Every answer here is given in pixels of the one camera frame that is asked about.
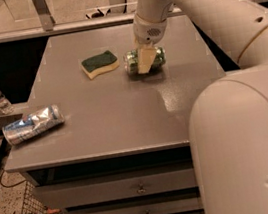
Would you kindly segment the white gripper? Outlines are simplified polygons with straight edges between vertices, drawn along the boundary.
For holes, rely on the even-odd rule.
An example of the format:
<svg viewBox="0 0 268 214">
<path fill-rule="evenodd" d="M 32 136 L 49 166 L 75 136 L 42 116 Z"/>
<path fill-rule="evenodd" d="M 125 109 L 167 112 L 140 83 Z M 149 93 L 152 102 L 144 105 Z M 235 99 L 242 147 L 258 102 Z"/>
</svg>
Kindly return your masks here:
<svg viewBox="0 0 268 214">
<path fill-rule="evenodd" d="M 138 73 L 147 74 L 156 58 L 154 44 L 162 40 L 167 27 L 167 15 L 140 16 L 135 14 L 133 19 L 133 34 L 138 52 Z"/>
</svg>

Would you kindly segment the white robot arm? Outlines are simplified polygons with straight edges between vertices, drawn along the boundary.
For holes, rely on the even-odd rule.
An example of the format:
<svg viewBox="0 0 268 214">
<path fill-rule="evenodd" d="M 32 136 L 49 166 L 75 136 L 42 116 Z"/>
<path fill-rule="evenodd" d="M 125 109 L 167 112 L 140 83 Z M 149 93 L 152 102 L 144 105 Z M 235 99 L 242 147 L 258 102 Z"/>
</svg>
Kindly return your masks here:
<svg viewBox="0 0 268 214">
<path fill-rule="evenodd" d="M 202 91 L 189 138 L 206 214 L 268 214 L 268 9 L 249 0 L 138 0 L 136 46 L 158 43 L 171 5 L 239 66 Z"/>
</svg>

